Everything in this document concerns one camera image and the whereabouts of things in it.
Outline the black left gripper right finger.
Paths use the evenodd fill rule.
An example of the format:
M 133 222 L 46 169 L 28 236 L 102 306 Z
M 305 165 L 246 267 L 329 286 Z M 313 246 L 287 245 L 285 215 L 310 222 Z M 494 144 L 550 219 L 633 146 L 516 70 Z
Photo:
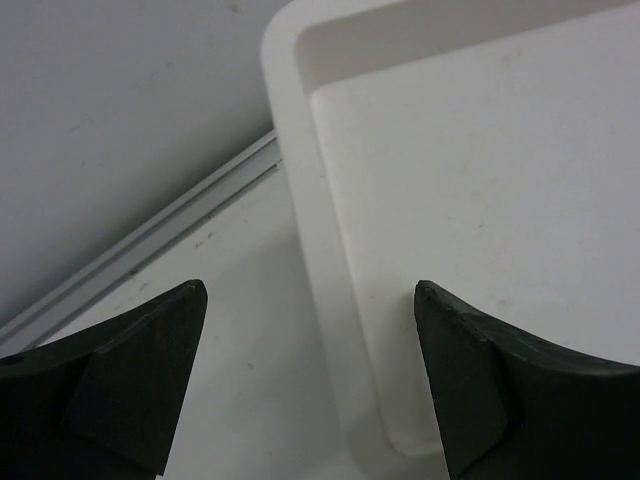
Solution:
M 639 370 L 551 343 L 430 281 L 414 316 L 454 479 L 635 479 Z

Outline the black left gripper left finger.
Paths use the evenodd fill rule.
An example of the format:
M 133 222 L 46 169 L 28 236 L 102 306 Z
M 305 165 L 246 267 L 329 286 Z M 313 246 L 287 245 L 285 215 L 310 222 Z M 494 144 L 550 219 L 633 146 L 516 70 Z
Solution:
M 1 360 L 4 479 L 164 474 L 208 294 L 186 281 L 92 327 Z

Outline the white drawer container box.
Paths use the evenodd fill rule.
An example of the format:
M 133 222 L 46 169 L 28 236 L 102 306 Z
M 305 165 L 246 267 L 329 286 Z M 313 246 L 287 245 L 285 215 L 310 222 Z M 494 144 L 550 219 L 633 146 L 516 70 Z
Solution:
M 421 280 L 638 362 L 637 2 L 295 1 L 261 61 L 356 455 L 437 447 Z

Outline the aluminium table frame rail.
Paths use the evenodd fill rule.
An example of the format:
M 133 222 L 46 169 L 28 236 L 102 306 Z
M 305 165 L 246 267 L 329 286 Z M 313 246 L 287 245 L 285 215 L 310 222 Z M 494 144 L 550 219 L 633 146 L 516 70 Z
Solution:
M 280 162 L 277 135 L 271 131 L 2 326 L 1 355 L 30 350 L 51 338 L 272 174 Z

